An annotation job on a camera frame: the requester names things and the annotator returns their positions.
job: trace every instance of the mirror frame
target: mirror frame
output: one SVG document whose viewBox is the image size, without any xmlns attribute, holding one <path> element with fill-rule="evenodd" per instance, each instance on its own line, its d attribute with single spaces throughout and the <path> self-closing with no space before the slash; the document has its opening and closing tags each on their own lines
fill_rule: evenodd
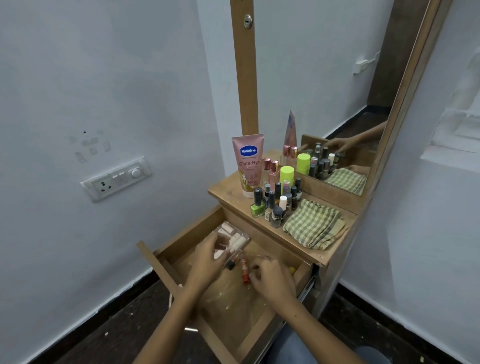
<svg viewBox="0 0 480 364">
<path fill-rule="evenodd" d="M 255 16 L 253 12 L 253 1 L 254 0 L 230 0 L 243 135 L 258 134 Z M 304 175 L 295 171 L 295 177 L 303 177 L 302 190 L 331 204 L 359 214 L 364 202 L 375 190 L 382 175 L 396 136 L 410 107 L 413 95 L 433 51 L 451 3 L 452 0 L 430 0 L 427 5 L 415 44 L 413 45 L 402 81 L 400 82 L 390 115 L 388 116 L 387 125 L 380 139 L 377 154 L 370 167 L 370 173 L 367 177 L 362 195 L 353 194 L 313 178 L 304 178 Z M 253 18 L 253 25 L 249 29 L 243 25 L 243 19 L 246 15 L 250 15 Z"/>
</svg>

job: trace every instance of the green checkered towel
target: green checkered towel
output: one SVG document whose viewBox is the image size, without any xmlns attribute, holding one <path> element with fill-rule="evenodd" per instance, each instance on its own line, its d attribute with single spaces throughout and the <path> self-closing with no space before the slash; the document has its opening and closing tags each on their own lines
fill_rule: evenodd
<svg viewBox="0 0 480 364">
<path fill-rule="evenodd" d="M 283 231 L 304 247 L 320 250 L 326 249 L 342 236 L 346 229 L 340 218 L 340 211 L 304 199 L 283 226 Z"/>
<path fill-rule="evenodd" d="M 354 171 L 346 168 L 335 170 L 332 175 L 325 180 L 325 182 L 332 184 L 333 186 L 337 186 L 354 194 L 360 195 L 363 192 L 366 181 L 367 176 L 355 173 Z"/>
</svg>

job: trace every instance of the lime green cap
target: lime green cap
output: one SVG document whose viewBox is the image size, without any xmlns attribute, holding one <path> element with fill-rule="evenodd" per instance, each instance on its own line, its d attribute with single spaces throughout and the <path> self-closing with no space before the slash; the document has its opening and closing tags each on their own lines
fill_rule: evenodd
<svg viewBox="0 0 480 364">
<path fill-rule="evenodd" d="M 293 167 L 283 166 L 280 168 L 280 181 L 289 180 L 290 186 L 293 185 Z"/>
<path fill-rule="evenodd" d="M 308 174 L 310 170 L 310 154 L 301 153 L 297 156 L 297 172 Z"/>
</svg>

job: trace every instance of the mirror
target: mirror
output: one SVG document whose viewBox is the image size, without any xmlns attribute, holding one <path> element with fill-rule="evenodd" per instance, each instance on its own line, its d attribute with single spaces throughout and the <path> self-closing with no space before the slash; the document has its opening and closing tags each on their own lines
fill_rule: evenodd
<svg viewBox="0 0 480 364">
<path fill-rule="evenodd" d="M 427 5 L 253 0 L 264 151 L 362 195 Z"/>
</svg>

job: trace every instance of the open drawer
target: open drawer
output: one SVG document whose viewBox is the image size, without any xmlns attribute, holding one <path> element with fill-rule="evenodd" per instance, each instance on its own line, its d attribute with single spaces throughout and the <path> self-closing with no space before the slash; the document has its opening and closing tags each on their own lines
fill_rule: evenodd
<svg viewBox="0 0 480 364">
<path fill-rule="evenodd" d="M 309 281 L 311 264 L 304 262 L 249 222 L 217 206 L 162 249 L 152 253 L 143 242 L 138 243 L 174 298 L 182 289 L 178 285 L 186 282 L 195 246 L 225 220 L 250 235 L 251 241 L 243 249 L 249 256 L 268 255 L 296 269 L 293 278 L 297 295 L 306 294 L 304 288 L 307 282 L 308 286 L 313 286 Z M 231 271 L 223 269 L 200 299 L 192 323 L 189 324 L 198 329 L 223 364 L 255 363 L 282 327 L 282 319 L 253 287 L 242 283 L 241 277 L 240 265 Z"/>
</svg>

